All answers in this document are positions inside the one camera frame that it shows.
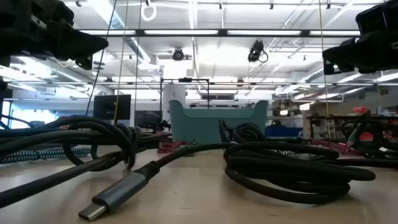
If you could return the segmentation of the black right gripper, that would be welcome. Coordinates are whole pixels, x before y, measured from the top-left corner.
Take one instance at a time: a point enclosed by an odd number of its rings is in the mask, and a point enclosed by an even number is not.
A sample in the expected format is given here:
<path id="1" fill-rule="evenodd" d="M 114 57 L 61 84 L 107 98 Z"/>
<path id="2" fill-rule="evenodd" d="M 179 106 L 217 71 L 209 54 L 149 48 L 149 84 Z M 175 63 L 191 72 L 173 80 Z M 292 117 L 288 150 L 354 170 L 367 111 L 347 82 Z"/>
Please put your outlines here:
<path id="1" fill-rule="evenodd" d="M 386 1 L 360 12 L 356 22 L 360 37 L 343 41 L 322 52 L 325 75 L 374 73 L 397 68 L 397 0 Z M 355 49 L 358 46 L 358 62 Z"/>

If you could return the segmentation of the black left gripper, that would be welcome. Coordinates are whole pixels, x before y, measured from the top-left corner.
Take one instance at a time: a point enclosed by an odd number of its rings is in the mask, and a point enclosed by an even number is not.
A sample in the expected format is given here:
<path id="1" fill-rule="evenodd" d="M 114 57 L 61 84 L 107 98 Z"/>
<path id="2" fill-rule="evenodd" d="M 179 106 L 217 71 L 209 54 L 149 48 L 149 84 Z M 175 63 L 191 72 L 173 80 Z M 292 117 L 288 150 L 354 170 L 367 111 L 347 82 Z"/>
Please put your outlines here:
<path id="1" fill-rule="evenodd" d="M 69 30 L 74 13 L 62 1 L 1 0 L 1 65 L 12 56 L 75 60 L 91 70 L 93 54 L 108 46 L 105 38 Z"/>

